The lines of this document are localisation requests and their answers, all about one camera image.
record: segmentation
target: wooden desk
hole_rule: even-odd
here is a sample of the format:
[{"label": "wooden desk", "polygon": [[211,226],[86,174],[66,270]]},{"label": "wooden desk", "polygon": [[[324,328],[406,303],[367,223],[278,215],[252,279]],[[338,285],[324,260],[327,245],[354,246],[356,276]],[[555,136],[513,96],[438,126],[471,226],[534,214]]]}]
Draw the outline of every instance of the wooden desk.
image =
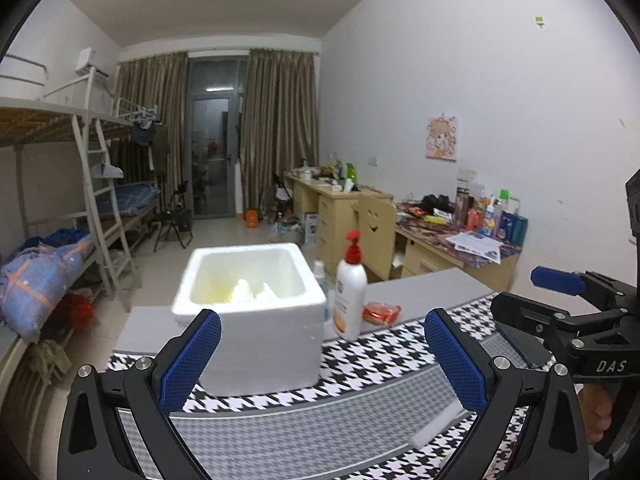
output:
[{"label": "wooden desk", "polygon": [[365,195],[390,202],[393,195],[375,190],[334,191],[318,180],[302,180],[285,174],[285,184],[293,188],[293,213],[304,221],[306,213],[318,213],[318,244],[316,258],[324,262],[324,270],[335,276],[338,262],[349,245],[346,235],[358,227],[352,206]]},{"label": "wooden desk", "polygon": [[[510,289],[521,248],[503,245],[500,265],[493,264],[480,256],[456,251],[445,240],[459,232],[455,227],[427,224],[415,217],[397,220],[396,212],[408,209],[403,204],[397,204],[392,211],[388,203],[367,199],[361,203],[366,204],[369,218],[358,214],[358,227],[365,233],[361,240],[363,263],[383,280],[390,277],[394,252],[404,251],[402,278],[457,267],[497,292]],[[372,215],[378,222],[374,232],[370,229]]]}]

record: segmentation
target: brown striped curtain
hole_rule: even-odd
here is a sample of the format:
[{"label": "brown striped curtain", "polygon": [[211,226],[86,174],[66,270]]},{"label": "brown striped curtain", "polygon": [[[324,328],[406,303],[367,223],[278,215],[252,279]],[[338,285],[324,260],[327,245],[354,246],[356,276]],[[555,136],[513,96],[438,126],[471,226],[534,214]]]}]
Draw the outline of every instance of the brown striped curtain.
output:
[{"label": "brown striped curtain", "polygon": [[273,173],[318,160],[316,71],[309,52],[253,49],[242,110],[244,208],[256,209]]},{"label": "brown striped curtain", "polygon": [[[158,116],[168,131],[169,153],[166,174],[158,174],[161,201],[168,205],[174,189],[182,182],[182,144],[189,59],[186,52],[135,59],[120,64],[117,96],[144,107],[158,105]],[[130,139],[111,147],[113,164],[122,168],[126,182],[153,180],[148,150]],[[155,161],[160,168],[163,161]]]}]

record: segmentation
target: cartoon girl picture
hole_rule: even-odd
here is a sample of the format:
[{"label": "cartoon girl picture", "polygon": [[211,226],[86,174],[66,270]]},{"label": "cartoon girl picture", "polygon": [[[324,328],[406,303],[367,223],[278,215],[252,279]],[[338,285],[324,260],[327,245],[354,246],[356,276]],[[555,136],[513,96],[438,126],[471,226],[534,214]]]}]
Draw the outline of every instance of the cartoon girl picture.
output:
[{"label": "cartoon girl picture", "polygon": [[428,126],[427,157],[456,160],[458,147],[458,118],[441,117],[431,119]]}]

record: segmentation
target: bed frame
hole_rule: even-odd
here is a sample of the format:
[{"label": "bed frame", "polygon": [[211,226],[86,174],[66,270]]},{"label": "bed frame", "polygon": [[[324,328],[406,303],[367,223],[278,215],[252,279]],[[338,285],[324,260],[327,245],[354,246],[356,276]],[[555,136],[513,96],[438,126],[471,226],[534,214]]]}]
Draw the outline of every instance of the bed frame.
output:
[{"label": "bed frame", "polygon": [[[48,74],[47,67],[24,58],[16,58],[28,64],[39,66]],[[14,76],[3,76],[17,79]],[[44,85],[34,80],[18,79],[24,83]],[[107,186],[94,189],[94,179],[90,173],[89,158],[100,157],[102,162],[110,163],[108,144],[110,139],[125,137],[130,134],[132,120],[157,117],[157,107],[145,108],[124,100],[115,98],[113,93],[104,86],[111,99],[107,103],[109,113],[92,110],[92,95],[94,86],[98,84],[95,68],[82,77],[47,92],[37,101],[0,97],[0,148],[12,146],[15,151],[16,182],[18,188],[18,206],[24,237],[34,234],[50,234],[55,228],[73,224],[74,227],[88,228],[94,239],[95,248],[84,262],[84,273],[91,265],[97,264],[100,270],[101,286],[94,291],[95,299],[101,292],[105,292],[111,299],[117,295],[120,303],[128,312],[130,304],[123,294],[120,282],[121,273],[129,267],[136,286],[140,286],[140,279],[131,256],[131,248],[127,243],[125,231],[138,224],[146,215],[152,212],[156,204],[152,204],[140,211],[134,217],[121,218],[118,210],[113,179],[107,181]],[[80,108],[67,105],[74,102],[76,92],[82,85],[84,91],[84,105]],[[82,165],[82,183],[84,189],[85,211],[51,219],[29,221],[26,213],[24,185],[22,179],[22,150],[26,144],[44,142],[75,141],[78,147]],[[107,227],[103,226],[98,214],[96,197],[102,193],[110,193],[114,220]],[[109,247],[116,240],[120,240],[124,248],[124,261],[118,266],[114,264],[109,254]],[[56,334],[54,339],[64,348],[73,330]],[[40,411],[40,405],[45,397],[47,387],[52,378],[61,379],[56,372],[55,365],[50,365],[47,374],[41,377],[29,369],[28,345],[7,327],[0,327],[0,410],[2,423],[12,434],[14,443],[23,453],[27,463],[31,463],[33,456],[33,436]]]}]

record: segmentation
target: styrofoam box rim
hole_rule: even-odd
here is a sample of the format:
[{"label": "styrofoam box rim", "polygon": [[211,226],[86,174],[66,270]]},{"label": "styrofoam box rim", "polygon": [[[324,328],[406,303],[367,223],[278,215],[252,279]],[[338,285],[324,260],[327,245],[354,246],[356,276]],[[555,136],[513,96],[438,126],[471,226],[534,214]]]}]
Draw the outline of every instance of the styrofoam box rim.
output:
[{"label": "styrofoam box rim", "polygon": [[[293,259],[293,263],[300,274],[300,279],[305,287],[303,294],[293,296],[291,298],[285,298],[283,300],[265,301],[261,303],[255,303],[253,301],[245,303],[211,303],[211,304],[198,304],[191,301],[190,287],[195,282],[198,269],[200,267],[200,261],[209,254],[219,253],[242,253],[242,252],[257,252],[268,251],[278,248],[280,250],[286,250]],[[178,318],[193,318],[203,308],[210,308],[218,314],[236,314],[240,312],[265,312],[268,310],[276,310],[280,308],[292,308],[292,307],[304,307],[304,306],[318,306],[324,304],[326,297],[324,292],[318,285],[311,268],[308,266],[305,257],[303,256],[300,248],[296,244],[261,244],[261,245],[245,245],[245,246],[233,246],[233,247],[214,247],[196,249],[189,258],[189,263],[185,269],[182,280],[180,281],[180,288],[174,299],[172,306],[172,314]]]}]

